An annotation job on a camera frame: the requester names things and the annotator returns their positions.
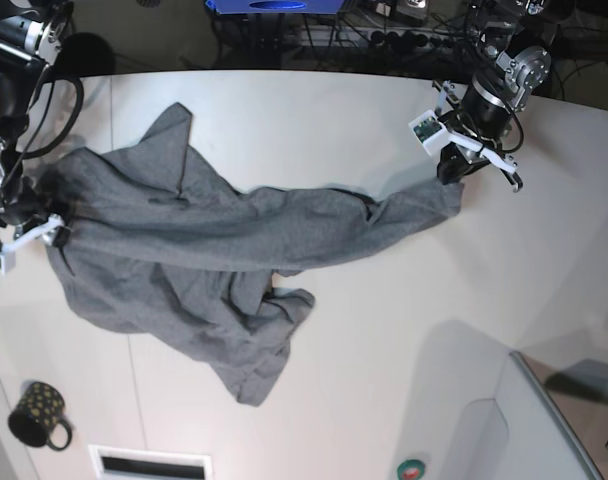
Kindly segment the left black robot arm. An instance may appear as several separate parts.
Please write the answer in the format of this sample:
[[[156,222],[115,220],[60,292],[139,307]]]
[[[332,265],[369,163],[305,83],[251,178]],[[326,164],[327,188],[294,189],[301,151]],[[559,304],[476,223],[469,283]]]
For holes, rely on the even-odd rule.
[[[491,164],[485,149],[510,163],[525,141],[518,114],[547,79],[551,56],[531,26],[539,28],[545,1],[469,1],[459,45],[473,63],[461,98],[454,86],[435,81],[440,97],[436,114],[451,132],[480,145],[449,143],[440,152],[437,178],[442,184],[461,181]]]

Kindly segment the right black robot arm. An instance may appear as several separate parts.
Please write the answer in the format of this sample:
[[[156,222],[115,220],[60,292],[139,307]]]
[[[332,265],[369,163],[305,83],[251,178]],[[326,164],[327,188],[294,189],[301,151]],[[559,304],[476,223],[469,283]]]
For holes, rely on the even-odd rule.
[[[62,246],[70,234],[66,208],[35,191],[23,173],[24,162],[50,154],[68,136],[81,113],[84,87],[76,75],[55,64],[72,19],[70,1],[30,1],[19,6],[0,1],[0,229],[15,229],[13,245],[39,238]],[[46,146],[17,146],[29,128],[29,113],[45,86],[70,83],[75,104],[61,132]]]

